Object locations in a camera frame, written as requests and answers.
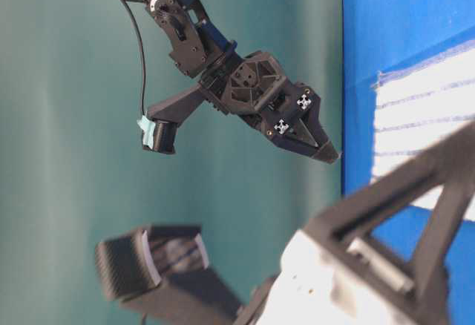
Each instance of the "white striped cloth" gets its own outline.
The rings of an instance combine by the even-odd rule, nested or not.
[[[475,41],[407,70],[380,74],[376,88],[373,181],[475,120]],[[435,206],[442,188],[413,205]],[[475,220],[475,200],[465,218]]]

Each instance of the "black robotic arm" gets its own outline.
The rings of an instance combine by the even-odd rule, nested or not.
[[[178,127],[206,100],[224,114],[238,115],[280,148],[326,163],[339,158],[318,121],[318,94],[292,83],[269,53],[241,58],[200,0],[125,1],[145,4],[170,39],[170,57],[183,74],[201,74],[190,90],[148,108],[140,123],[145,150],[173,154]]]

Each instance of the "blue wall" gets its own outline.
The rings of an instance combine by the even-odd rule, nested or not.
[[[475,0],[344,0],[344,175],[349,194],[370,181],[372,85],[379,71],[406,68],[475,38]],[[409,257],[428,211],[408,209],[377,235]],[[448,255],[453,323],[475,324],[475,225],[465,223]]]

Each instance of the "light blue tape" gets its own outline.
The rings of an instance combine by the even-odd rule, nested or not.
[[[137,120],[138,126],[143,131],[143,145],[147,145],[150,149],[154,148],[154,131],[156,123],[142,116],[142,119]]]

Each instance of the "green backdrop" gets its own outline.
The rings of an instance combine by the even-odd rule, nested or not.
[[[341,149],[341,0],[202,0],[238,52],[275,54],[321,95]],[[136,7],[148,104],[192,82]],[[177,155],[140,147],[140,66],[118,0],[0,0],[0,324],[135,324],[103,300],[94,245],[146,223],[201,223],[243,300],[292,233],[340,195],[340,165],[278,150],[203,105]]]

